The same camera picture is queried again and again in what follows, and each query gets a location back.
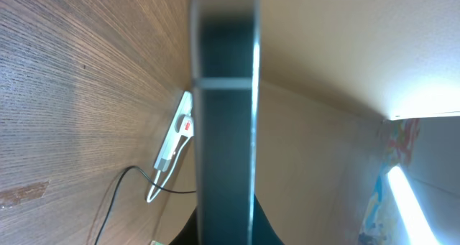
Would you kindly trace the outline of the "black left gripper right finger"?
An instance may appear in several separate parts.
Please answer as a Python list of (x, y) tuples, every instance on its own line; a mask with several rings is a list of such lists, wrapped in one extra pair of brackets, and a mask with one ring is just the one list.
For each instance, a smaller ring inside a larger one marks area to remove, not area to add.
[(275, 233), (268, 218), (266, 217), (257, 197), (254, 197), (253, 206), (252, 244), (283, 245), (283, 242)]

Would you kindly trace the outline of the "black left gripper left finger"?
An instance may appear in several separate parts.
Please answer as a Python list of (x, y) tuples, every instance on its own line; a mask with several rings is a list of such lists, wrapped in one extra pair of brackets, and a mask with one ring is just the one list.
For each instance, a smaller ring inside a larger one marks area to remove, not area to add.
[(196, 210), (191, 213), (190, 218), (187, 220), (183, 229), (169, 243), (169, 245), (198, 245)]

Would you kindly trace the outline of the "cyan screen smartphone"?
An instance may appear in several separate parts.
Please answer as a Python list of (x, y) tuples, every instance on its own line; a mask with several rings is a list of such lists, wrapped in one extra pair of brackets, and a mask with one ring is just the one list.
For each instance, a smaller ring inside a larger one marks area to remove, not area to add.
[(198, 240), (250, 244), (259, 0), (190, 0)]

